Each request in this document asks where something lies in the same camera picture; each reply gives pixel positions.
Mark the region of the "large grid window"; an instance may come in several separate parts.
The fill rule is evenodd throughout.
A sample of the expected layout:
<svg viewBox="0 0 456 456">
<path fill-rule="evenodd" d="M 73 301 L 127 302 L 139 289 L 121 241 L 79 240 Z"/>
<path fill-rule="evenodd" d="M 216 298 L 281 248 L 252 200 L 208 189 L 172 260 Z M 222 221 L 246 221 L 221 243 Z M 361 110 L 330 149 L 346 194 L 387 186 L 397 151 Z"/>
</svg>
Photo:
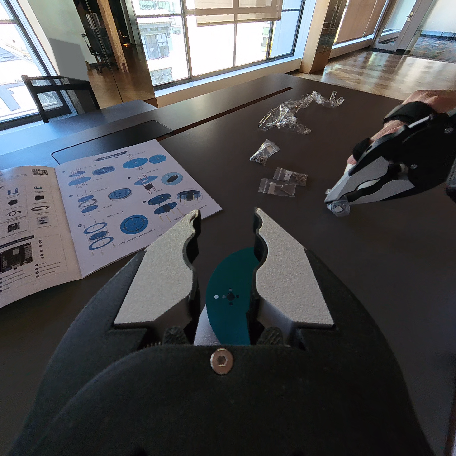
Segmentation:
<svg viewBox="0 0 456 456">
<path fill-rule="evenodd" d="M 48 76 L 49 63 L 18 1 L 0 2 L 1 130 L 40 120 L 21 76 Z"/>
<path fill-rule="evenodd" d="M 281 19 L 197 26 L 194 1 L 132 1 L 154 88 L 292 57 L 305 1 L 282 1 Z"/>
</svg>

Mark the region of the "crumpled clear plastic wrap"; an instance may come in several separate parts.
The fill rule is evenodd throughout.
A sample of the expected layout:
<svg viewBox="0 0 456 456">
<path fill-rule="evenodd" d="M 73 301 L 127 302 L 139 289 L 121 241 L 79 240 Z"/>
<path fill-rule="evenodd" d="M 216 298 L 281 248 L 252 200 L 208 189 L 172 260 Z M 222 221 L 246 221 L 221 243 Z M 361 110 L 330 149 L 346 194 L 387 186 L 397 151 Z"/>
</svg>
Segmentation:
<svg viewBox="0 0 456 456">
<path fill-rule="evenodd" d="M 269 130 L 273 127 L 288 128 L 298 134 L 310 134 L 311 130 L 299 123 L 296 113 L 300 109 L 307 108 L 312 102 L 330 108 L 338 107 L 345 99 L 343 97 L 336 98 L 336 94 L 334 91 L 329 98 L 325 98 L 322 94 L 313 91 L 310 94 L 305 94 L 299 100 L 288 100 L 281 103 L 267 112 L 259 122 L 259 128 L 262 130 Z"/>
</svg>

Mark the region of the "small clear screw bag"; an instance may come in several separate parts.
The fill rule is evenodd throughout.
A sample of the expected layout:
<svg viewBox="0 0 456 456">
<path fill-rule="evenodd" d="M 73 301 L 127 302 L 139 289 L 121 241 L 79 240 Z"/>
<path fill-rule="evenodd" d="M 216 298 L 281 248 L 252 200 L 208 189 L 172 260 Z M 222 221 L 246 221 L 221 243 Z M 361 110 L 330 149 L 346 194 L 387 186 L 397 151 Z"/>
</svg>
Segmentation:
<svg viewBox="0 0 456 456">
<path fill-rule="evenodd" d="M 259 147 L 258 151 L 256 151 L 249 160 L 251 162 L 255 162 L 265 166 L 268 159 L 275 153 L 280 151 L 280 147 L 277 146 L 271 140 L 265 140 L 263 144 Z"/>
<path fill-rule="evenodd" d="M 350 204 L 346 198 L 327 203 L 327 208 L 339 218 L 350 214 Z"/>
</svg>

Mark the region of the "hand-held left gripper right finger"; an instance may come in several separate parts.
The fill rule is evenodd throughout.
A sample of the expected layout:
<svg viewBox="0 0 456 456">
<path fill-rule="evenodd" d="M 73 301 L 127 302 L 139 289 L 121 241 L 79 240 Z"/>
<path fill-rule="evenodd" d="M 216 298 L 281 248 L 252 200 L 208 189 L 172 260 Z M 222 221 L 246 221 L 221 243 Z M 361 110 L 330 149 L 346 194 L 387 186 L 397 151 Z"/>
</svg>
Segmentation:
<svg viewBox="0 0 456 456">
<path fill-rule="evenodd" d="M 254 254 L 248 322 L 279 328 L 291 343 L 297 328 L 334 326 L 305 248 L 262 209 L 254 209 Z"/>
</svg>

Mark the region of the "wooden post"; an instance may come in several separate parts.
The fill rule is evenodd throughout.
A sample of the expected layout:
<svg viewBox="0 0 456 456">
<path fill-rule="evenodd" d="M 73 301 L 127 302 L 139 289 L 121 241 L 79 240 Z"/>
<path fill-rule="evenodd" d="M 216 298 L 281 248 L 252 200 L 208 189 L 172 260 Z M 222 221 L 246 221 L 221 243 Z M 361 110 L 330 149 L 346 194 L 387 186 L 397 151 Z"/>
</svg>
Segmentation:
<svg viewBox="0 0 456 456">
<path fill-rule="evenodd" d="M 114 58 L 116 60 L 119 71 L 123 73 L 128 73 L 128 65 L 125 60 L 123 47 L 119 39 L 113 14 L 108 0 L 98 0 L 98 6 L 100 8 L 100 13 L 109 37 L 111 48 L 113 50 Z"/>
</svg>

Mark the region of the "person's right hand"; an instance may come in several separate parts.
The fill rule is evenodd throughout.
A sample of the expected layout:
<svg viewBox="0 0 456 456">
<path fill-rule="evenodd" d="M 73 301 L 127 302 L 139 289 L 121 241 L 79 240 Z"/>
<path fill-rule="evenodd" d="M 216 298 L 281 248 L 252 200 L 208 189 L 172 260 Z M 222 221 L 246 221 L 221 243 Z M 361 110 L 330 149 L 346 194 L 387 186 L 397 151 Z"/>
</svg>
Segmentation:
<svg viewBox="0 0 456 456">
<path fill-rule="evenodd" d="M 420 102 L 428 105 L 434 111 L 438 113 L 444 113 L 455 109 L 456 106 L 456 92 L 454 90 L 417 90 L 410 94 L 406 100 L 402 102 L 401 105 L 406 105 L 412 102 Z M 388 121 L 383 121 L 383 127 L 371 138 L 366 138 L 360 141 L 353 148 L 352 155 L 347 159 L 347 166 L 345 171 L 350 169 L 351 166 L 356 164 L 356 161 L 367 147 L 372 144 L 374 141 L 378 140 L 380 137 L 386 134 L 395 133 L 407 122 L 402 122 L 399 118 L 393 119 L 394 115 L 390 112 L 386 115 Z"/>
</svg>

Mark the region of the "white foam sheet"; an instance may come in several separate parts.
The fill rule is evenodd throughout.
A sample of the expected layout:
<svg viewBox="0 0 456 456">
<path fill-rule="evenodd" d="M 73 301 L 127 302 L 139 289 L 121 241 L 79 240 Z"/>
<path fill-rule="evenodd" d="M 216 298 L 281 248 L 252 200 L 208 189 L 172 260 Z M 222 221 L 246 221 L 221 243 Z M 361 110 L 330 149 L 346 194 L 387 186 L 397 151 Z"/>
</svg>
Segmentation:
<svg viewBox="0 0 456 456">
<path fill-rule="evenodd" d="M 218 346 L 220 345 L 211 324 L 208 319 L 207 306 L 205 305 L 202 313 L 199 316 L 196 334 L 194 338 L 194 345 L 196 346 Z"/>
</svg>

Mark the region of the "dark grey desk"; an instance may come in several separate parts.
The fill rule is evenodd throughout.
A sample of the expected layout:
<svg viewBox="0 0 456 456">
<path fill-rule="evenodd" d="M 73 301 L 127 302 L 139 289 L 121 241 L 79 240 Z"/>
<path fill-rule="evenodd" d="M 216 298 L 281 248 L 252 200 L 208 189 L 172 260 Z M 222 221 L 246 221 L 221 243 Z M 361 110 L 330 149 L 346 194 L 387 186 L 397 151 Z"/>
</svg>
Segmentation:
<svg viewBox="0 0 456 456">
<path fill-rule="evenodd" d="M 443 323 L 439 273 L 454 259 L 448 199 L 455 91 L 420 91 L 392 134 L 337 161 L 381 102 L 310 107 L 293 135 L 299 197 L 260 195 L 248 161 L 268 105 L 64 163 L 1 165 L 1 306 L 135 253 L 92 297 L 52 356 L 8 455 L 434 455 L 406 382 L 365 305 L 393 328 Z"/>
<path fill-rule="evenodd" d="M 38 126 L 21 128 L 1 134 L 0 168 L 5 170 L 19 166 L 50 166 L 78 158 L 78 152 L 69 152 L 72 146 L 94 146 L 94 140 L 123 132 L 147 121 L 156 121 L 160 133 L 168 133 L 181 127 L 179 114 L 170 107 L 154 109 L 144 101 L 136 100 L 95 112 L 60 119 Z M 69 158 L 55 159 L 52 154 L 66 150 Z"/>
</svg>

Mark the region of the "blue round metal plate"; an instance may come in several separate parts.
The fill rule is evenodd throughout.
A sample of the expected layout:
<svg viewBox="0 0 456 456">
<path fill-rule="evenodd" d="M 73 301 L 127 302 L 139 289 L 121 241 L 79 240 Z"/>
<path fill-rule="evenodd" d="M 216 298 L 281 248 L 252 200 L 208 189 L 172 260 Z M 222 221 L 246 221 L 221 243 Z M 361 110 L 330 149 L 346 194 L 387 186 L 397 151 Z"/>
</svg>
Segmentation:
<svg viewBox="0 0 456 456">
<path fill-rule="evenodd" d="M 206 291 L 206 309 L 213 332 L 222 345 L 250 345 L 247 312 L 252 277 L 259 261 L 254 248 L 226 257 L 212 273 Z"/>
</svg>

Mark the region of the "clear bag with flat part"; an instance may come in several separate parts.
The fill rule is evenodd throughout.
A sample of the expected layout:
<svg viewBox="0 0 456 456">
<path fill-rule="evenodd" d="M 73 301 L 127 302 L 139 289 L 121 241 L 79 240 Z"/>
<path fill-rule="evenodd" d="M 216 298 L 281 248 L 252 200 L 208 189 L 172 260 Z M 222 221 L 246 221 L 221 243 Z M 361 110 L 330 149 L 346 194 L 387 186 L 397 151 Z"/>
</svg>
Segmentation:
<svg viewBox="0 0 456 456">
<path fill-rule="evenodd" d="M 276 196 L 294 197 L 296 184 L 287 181 L 262 178 L 258 192 Z"/>
</svg>

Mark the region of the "black office chair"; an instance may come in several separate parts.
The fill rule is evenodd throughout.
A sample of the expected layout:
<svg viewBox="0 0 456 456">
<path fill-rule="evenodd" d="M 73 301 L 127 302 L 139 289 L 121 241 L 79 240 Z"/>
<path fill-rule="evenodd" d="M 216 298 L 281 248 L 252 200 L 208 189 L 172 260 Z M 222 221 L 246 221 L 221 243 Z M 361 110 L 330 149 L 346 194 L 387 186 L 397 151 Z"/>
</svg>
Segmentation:
<svg viewBox="0 0 456 456">
<path fill-rule="evenodd" d="M 103 68 L 108 67 L 108 64 L 106 63 L 106 56 L 100 43 L 100 39 L 94 30 L 88 30 L 88 34 L 82 33 L 81 36 L 85 40 L 91 55 L 97 60 L 95 64 L 90 64 L 91 67 L 94 67 L 97 73 L 102 74 Z"/>
</svg>

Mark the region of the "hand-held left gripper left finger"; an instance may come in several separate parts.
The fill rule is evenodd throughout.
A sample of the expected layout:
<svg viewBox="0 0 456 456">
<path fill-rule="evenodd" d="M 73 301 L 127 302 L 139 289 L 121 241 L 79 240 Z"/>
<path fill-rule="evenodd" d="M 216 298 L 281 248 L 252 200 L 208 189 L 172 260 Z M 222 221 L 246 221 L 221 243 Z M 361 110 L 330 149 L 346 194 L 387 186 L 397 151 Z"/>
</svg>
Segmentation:
<svg viewBox="0 0 456 456">
<path fill-rule="evenodd" d="M 194 340 L 201 313 L 197 272 L 197 237 L 201 213 L 192 210 L 145 251 L 139 269 L 114 320 L 120 328 L 151 328 L 162 338 L 178 326 Z"/>
</svg>

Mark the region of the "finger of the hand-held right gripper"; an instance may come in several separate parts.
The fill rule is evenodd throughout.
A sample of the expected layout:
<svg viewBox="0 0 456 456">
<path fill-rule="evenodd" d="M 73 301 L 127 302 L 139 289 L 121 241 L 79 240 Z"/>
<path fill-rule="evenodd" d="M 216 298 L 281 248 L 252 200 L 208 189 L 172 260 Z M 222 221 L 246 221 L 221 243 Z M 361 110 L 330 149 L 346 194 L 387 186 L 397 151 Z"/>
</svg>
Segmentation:
<svg viewBox="0 0 456 456">
<path fill-rule="evenodd" d="M 384 157 L 378 157 L 362 169 L 355 165 L 347 168 L 344 175 L 326 196 L 325 203 L 329 205 L 333 202 L 341 201 L 345 195 L 355 191 L 359 185 L 383 177 L 390 163 L 390 160 L 386 160 Z"/>
<path fill-rule="evenodd" d="M 346 190 L 352 189 L 351 192 L 345 194 L 351 205 L 379 202 L 415 189 L 407 177 L 392 180 L 389 180 L 388 177 L 379 179 L 368 177 L 363 178 L 363 180 L 364 182 L 359 178 L 348 177 L 344 182 Z"/>
</svg>

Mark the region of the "open instruction booklet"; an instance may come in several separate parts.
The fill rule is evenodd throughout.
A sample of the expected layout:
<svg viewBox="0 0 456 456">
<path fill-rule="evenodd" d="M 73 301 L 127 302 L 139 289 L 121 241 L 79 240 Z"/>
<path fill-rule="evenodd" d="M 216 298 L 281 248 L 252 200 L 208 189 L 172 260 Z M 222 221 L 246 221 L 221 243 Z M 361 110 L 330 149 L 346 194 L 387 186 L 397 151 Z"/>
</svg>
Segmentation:
<svg viewBox="0 0 456 456">
<path fill-rule="evenodd" d="M 222 208 L 156 141 L 1 171 L 0 304 L 80 280 Z"/>
</svg>

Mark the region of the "beige roller blind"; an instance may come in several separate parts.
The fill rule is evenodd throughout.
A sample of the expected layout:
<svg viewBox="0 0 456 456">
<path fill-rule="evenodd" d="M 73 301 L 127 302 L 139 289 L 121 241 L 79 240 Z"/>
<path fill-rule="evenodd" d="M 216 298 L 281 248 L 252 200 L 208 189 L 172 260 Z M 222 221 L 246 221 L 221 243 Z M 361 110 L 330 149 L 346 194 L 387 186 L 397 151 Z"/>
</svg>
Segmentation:
<svg viewBox="0 0 456 456">
<path fill-rule="evenodd" d="M 196 0 L 193 8 L 197 26 L 281 19 L 281 0 Z"/>
</svg>

